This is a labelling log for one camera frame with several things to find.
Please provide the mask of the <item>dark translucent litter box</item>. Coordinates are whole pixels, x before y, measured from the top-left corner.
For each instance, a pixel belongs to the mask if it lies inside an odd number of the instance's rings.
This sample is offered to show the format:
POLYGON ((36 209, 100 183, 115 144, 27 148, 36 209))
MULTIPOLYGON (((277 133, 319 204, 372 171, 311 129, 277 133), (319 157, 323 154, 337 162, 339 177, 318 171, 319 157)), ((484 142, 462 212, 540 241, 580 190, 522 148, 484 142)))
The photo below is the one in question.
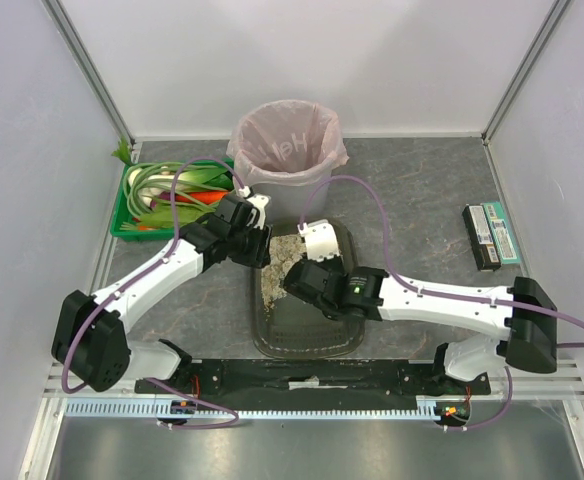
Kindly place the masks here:
POLYGON ((322 359, 357 349, 365 335, 365 322, 335 321, 303 301, 274 291, 284 272, 263 281, 266 269, 250 275, 251 334, 264 355, 287 360, 322 359))

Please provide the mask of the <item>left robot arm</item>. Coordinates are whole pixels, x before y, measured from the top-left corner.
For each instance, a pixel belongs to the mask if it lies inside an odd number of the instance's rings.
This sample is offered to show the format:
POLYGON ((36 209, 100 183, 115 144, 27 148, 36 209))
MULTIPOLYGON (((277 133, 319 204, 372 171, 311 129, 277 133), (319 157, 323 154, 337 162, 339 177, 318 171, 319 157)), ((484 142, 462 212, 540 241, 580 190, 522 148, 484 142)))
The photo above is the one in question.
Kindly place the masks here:
POLYGON ((228 194, 203 219, 180 227, 150 260, 92 294, 79 290, 63 301, 51 353, 63 365, 62 389, 103 392, 122 380, 174 375, 187 355, 167 340, 131 341, 132 327, 177 287, 226 259, 250 268, 269 262, 270 199, 243 189, 228 194))

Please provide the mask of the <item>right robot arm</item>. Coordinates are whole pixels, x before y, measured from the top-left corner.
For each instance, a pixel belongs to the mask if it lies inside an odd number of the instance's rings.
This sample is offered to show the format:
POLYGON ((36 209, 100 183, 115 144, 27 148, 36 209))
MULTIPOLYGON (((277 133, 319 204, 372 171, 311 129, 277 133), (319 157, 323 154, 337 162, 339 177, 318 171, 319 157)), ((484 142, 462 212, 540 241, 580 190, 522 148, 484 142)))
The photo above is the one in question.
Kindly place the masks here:
POLYGON ((517 277, 510 287, 463 287, 406 279, 338 258, 302 259, 283 289, 330 320, 419 321, 472 331, 467 340, 440 347, 434 380, 470 383, 505 366, 533 374, 557 369, 556 306, 540 286, 517 277))

